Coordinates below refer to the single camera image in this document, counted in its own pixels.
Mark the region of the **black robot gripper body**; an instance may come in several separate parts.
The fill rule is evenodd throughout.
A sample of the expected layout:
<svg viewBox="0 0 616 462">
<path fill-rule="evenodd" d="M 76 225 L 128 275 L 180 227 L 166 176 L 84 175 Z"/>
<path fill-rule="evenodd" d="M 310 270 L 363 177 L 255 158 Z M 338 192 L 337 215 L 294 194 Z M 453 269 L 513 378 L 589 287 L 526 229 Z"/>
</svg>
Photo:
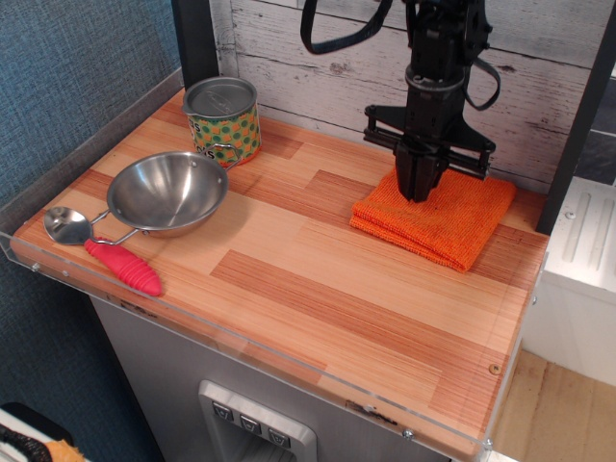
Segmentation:
<svg viewBox="0 0 616 462">
<path fill-rule="evenodd" d="M 406 105 L 365 109 L 366 141 L 392 150 L 405 147 L 415 155 L 435 155 L 457 171 L 485 178 L 496 145 L 464 119 L 468 78 L 407 80 Z"/>
</svg>

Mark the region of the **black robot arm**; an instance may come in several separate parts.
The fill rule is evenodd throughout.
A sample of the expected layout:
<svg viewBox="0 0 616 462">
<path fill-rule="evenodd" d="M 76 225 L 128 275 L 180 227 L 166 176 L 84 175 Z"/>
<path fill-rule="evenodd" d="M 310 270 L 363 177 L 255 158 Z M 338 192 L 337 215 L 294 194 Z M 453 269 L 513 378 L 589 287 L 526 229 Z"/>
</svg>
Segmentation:
<svg viewBox="0 0 616 462">
<path fill-rule="evenodd" d="M 482 1 L 409 1 L 406 4 L 411 61 L 403 107 L 370 105 L 366 141 L 392 149 L 399 192 L 424 202 L 449 168 L 486 176 L 493 141 L 465 121 L 472 99 L 471 69 L 499 74 L 478 56 L 492 31 Z"/>
</svg>

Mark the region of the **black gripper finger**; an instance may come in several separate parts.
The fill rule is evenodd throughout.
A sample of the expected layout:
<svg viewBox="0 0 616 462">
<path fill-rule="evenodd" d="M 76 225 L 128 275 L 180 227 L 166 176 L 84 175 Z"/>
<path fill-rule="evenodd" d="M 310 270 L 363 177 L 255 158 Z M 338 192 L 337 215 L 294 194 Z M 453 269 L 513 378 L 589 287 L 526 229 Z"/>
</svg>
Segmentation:
<svg viewBox="0 0 616 462">
<path fill-rule="evenodd" d="M 407 200 L 421 200 L 422 186 L 418 182 L 418 161 L 421 158 L 418 148 L 399 141 L 395 148 L 398 190 Z"/>
<path fill-rule="evenodd" d="M 419 200 L 426 201 L 432 189 L 439 184 L 449 167 L 449 150 L 440 145 L 431 146 L 419 160 Z"/>
</svg>

